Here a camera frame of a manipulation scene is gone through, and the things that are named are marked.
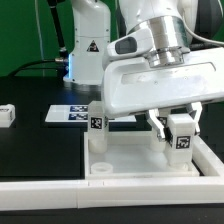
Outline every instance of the small white box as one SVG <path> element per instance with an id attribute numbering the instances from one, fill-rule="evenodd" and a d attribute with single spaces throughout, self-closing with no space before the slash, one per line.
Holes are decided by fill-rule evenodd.
<path id="1" fill-rule="evenodd" d="M 15 120 L 15 107 L 11 104 L 0 106 L 0 127 L 8 128 Z"/>

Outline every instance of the white plastic part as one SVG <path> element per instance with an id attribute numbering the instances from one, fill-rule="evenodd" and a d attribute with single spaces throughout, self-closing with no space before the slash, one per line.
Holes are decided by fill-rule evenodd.
<path id="1" fill-rule="evenodd" d="M 124 138 L 122 133 L 113 133 L 116 144 L 143 145 L 150 136 L 149 133 L 136 132 L 126 133 Z M 87 159 L 88 136 L 85 136 L 85 143 Z M 155 173 L 157 176 L 121 177 L 114 168 L 116 176 L 113 178 L 90 179 L 87 176 L 87 180 L 76 181 L 1 182 L 0 210 L 224 203 L 224 165 L 198 136 L 194 139 L 193 160 L 205 176 L 177 177 L 164 176 L 164 173 L 160 176 L 160 173 Z M 85 169 L 89 170 L 89 163 L 85 162 Z"/>
<path id="2" fill-rule="evenodd" d="M 181 18 L 178 0 L 119 0 L 121 13 L 125 19 L 127 33 L 136 25 L 152 18 L 176 16 Z"/>
<path id="3" fill-rule="evenodd" d="M 91 173 L 92 174 L 108 174 L 113 173 L 113 166 L 110 163 L 94 163 L 91 166 Z"/>
<path id="4" fill-rule="evenodd" d="M 88 108 L 89 149 L 94 153 L 104 153 L 107 151 L 108 118 L 101 101 L 92 101 Z"/>
<path id="5" fill-rule="evenodd" d="M 88 105 L 51 105 L 45 122 L 48 123 L 87 123 Z M 136 122 L 134 116 L 119 117 L 109 122 Z"/>
<path id="6" fill-rule="evenodd" d="M 118 54 L 115 50 L 117 42 L 122 41 L 129 37 L 134 38 L 137 43 L 136 52 L 127 54 Z M 107 46 L 103 57 L 103 67 L 105 69 L 110 61 L 122 60 L 127 58 L 133 58 L 138 55 L 143 55 L 144 53 L 149 52 L 152 49 L 152 47 L 153 47 L 153 38 L 151 30 L 149 28 L 142 28 L 140 30 L 137 30 L 136 32 L 133 32 L 123 38 L 120 38 L 117 41 L 113 41 Z"/>
<path id="7" fill-rule="evenodd" d="M 0 106 L 0 128 L 10 127 L 15 116 L 15 106 L 12 104 Z"/>
<path id="8" fill-rule="evenodd" d="M 196 25 L 197 10 L 198 0 L 179 0 L 178 11 L 182 17 L 184 15 L 187 26 L 193 31 Z M 186 34 L 188 42 L 191 43 L 193 37 L 189 33 Z"/>
<path id="9" fill-rule="evenodd" d="M 75 48 L 69 55 L 65 82 L 101 85 L 102 57 L 110 42 L 110 11 L 95 0 L 71 0 L 74 14 Z"/>
<path id="10" fill-rule="evenodd" d="M 123 117 L 191 102 L 221 101 L 224 49 L 195 51 L 183 56 L 185 64 L 159 69 L 151 69 L 143 57 L 112 62 L 103 80 L 106 116 Z"/>
<path id="11" fill-rule="evenodd" d="M 189 114 L 171 114 L 167 127 L 171 133 L 166 143 L 165 155 L 171 166 L 184 165 L 192 161 L 195 121 Z"/>

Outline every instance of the white block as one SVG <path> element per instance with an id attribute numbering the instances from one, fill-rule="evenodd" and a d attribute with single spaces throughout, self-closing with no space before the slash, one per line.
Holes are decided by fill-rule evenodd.
<path id="1" fill-rule="evenodd" d="M 168 116 L 167 127 L 170 130 L 170 140 L 166 144 L 165 155 L 170 165 L 191 162 L 195 124 L 189 114 Z"/>
<path id="2" fill-rule="evenodd" d="M 11 104 L 0 106 L 0 127 L 8 128 L 15 120 L 15 107 Z"/>

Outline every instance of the white platform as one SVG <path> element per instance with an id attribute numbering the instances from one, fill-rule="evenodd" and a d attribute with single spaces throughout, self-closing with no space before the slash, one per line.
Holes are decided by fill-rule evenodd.
<path id="1" fill-rule="evenodd" d="M 88 105 L 51 105 L 45 119 L 48 123 L 87 123 Z M 134 116 L 120 117 L 109 122 L 136 122 Z"/>
<path id="2" fill-rule="evenodd" d="M 85 177 L 86 179 L 151 178 L 199 176 L 192 163 L 182 169 L 169 166 L 163 151 L 165 143 L 154 143 L 152 132 L 110 132 L 106 153 L 91 153 L 88 137 L 85 136 Z M 91 166 L 98 163 L 110 164 L 113 173 L 103 169 L 91 173 Z"/>
<path id="3" fill-rule="evenodd" d="M 138 132 L 136 133 L 137 138 L 134 138 L 133 134 L 130 132 L 132 136 L 128 144 L 136 143 L 135 139 L 139 139 L 141 145 L 149 143 L 149 138 L 146 138 L 150 135 L 149 133 Z M 122 132 L 111 133 L 111 135 L 112 139 L 120 136 L 117 142 L 119 144 L 126 142 Z M 147 150 L 144 147 L 137 146 L 137 148 L 143 153 L 143 156 L 137 159 L 138 161 L 142 158 L 143 164 L 147 161 L 153 162 L 145 154 Z M 118 154 L 117 160 L 126 158 L 126 153 L 121 152 L 122 156 Z M 112 163 L 112 155 L 109 156 L 109 154 L 105 156 L 105 159 Z M 114 176 L 104 175 L 99 178 L 99 176 L 94 177 L 88 173 L 91 163 L 95 162 L 96 158 L 92 155 L 88 158 L 85 154 L 85 160 L 90 161 L 90 164 L 86 163 L 86 180 L 0 183 L 0 210 L 224 203 L 224 165 L 199 137 L 194 140 L 193 160 L 204 176 L 197 176 L 197 171 L 193 166 L 185 172 L 169 170 L 165 166 L 164 157 L 161 155 L 158 157 L 163 163 L 150 164 L 147 166 L 149 170 L 148 168 L 142 170 L 145 166 L 142 164 L 140 167 L 136 166 L 139 170 L 134 175 L 134 170 L 127 175 L 127 172 L 126 174 L 124 172 L 127 167 L 120 166 L 121 172 L 114 172 Z"/>

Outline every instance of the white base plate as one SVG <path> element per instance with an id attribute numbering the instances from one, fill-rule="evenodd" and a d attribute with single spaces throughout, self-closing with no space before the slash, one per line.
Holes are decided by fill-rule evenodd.
<path id="1" fill-rule="evenodd" d="M 51 105 L 46 122 L 87 123 L 88 105 Z M 110 122 L 136 122 L 134 116 L 116 118 Z"/>
<path id="2" fill-rule="evenodd" d="M 119 144 L 126 141 L 122 132 L 114 134 L 120 136 Z M 135 132 L 135 138 L 133 134 L 128 144 L 136 144 L 136 139 L 141 145 L 148 143 L 148 133 Z M 0 210 L 224 203 L 224 165 L 199 137 L 194 140 L 193 160 L 204 176 L 120 177 L 117 173 L 113 178 L 89 175 L 86 180 L 0 183 Z"/>

